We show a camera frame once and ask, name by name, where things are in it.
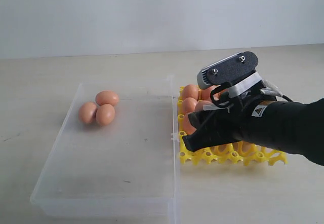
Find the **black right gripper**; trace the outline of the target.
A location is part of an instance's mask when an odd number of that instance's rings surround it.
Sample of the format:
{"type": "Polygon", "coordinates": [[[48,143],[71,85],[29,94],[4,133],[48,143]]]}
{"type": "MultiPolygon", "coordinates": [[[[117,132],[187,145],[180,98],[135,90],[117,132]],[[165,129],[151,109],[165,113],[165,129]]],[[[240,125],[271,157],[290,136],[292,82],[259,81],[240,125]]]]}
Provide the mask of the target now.
{"type": "Polygon", "coordinates": [[[289,154],[313,158],[314,104],[286,101],[255,101],[238,114],[225,109],[188,114],[196,131],[183,137],[186,148],[247,141],[289,154]]]}

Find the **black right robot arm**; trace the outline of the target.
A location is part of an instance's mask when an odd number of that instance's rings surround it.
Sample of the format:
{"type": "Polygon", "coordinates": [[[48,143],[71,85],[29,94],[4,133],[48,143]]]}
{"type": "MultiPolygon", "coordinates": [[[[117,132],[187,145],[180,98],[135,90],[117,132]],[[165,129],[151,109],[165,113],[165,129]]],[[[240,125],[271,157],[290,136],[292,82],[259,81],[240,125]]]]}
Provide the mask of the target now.
{"type": "Polygon", "coordinates": [[[303,104],[258,95],[244,107],[202,110],[188,118],[196,129],[183,138],[191,152],[246,141],[323,165],[323,99],[303,104]]]}

